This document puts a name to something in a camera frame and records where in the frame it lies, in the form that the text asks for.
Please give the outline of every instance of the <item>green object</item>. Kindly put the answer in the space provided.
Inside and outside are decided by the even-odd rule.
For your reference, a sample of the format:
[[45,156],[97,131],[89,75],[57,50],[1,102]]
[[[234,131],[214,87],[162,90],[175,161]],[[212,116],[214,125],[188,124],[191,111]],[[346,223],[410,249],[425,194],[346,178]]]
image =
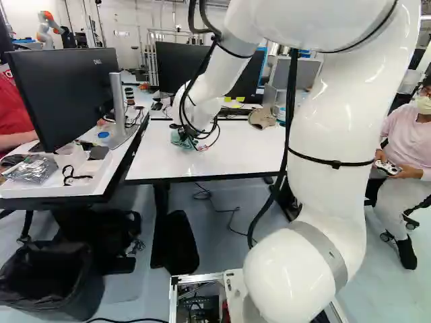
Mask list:
[[170,133],[170,142],[173,143],[174,145],[180,146],[184,149],[188,149],[188,150],[195,150],[195,148],[193,146],[197,145],[197,140],[193,140],[191,138],[187,138],[186,140],[182,141],[180,138],[180,135],[178,134],[178,131],[173,130]]

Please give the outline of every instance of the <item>face mask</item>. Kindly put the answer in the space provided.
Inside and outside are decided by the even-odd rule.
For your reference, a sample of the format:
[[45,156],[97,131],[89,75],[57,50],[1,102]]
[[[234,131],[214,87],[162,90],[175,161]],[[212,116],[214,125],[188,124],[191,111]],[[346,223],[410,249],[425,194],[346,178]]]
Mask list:
[[420,114],[431,114],[431,99],[428,96],[418,96],[415,101]]

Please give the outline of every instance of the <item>hand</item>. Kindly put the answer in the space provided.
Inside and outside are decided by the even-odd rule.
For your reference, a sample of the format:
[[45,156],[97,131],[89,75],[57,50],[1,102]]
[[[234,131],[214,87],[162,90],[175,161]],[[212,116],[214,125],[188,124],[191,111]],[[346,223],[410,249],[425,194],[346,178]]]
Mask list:
[[402,168],[403,170],[401,170],[400,173],[398,173],[395,176],[389,176],[390,178],[417,178],[420,180],[424,175],[423,170],[414,168],[412,166],[409,166],[409,165],[397,165],[397,166]]
[[382,149],[377,149],[376,155],[374,155],[374,161],[376,162],[378,160],[381,160],[382,163],[386,163],[388,161],[386,153]]
[[29,142],[33,140],[39,140],[38,135],[36,134],[36,131],[28,132],[28,139],[29,139]]

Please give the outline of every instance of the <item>person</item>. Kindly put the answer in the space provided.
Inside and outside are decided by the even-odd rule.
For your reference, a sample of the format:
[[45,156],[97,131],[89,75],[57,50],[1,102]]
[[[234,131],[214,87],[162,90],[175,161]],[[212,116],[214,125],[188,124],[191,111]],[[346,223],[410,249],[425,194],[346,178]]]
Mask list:
[[11,74],[2,75],[9,76],[0,78],[0,158],[38,138]]
[[[431,77],[428,77],[414,102],[404,104],[387,117],[380,135],[389,143],[384,149],[378,148],[375,154],[375,160],[390,161],[401,168],[398,175],[378,184],[374,212],[395,237],[401,263],[409,270],[416,269],[418,260],[402,213],[431,195],[430,98]],[[370,178],[378,177],[373,170]],[[371,182],[367,197],[372,191]]]

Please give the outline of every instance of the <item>game controller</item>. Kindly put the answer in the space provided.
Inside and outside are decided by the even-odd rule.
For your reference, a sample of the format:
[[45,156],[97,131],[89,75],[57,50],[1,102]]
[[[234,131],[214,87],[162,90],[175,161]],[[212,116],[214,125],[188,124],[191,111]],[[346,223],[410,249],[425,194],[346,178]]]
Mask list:
[[378,170],[384,171],[389,176],[398,175],[402,170],[400,167],[397,167],[396,165],[390,162],[384,163],[381,160],[376,160],[374,164]]

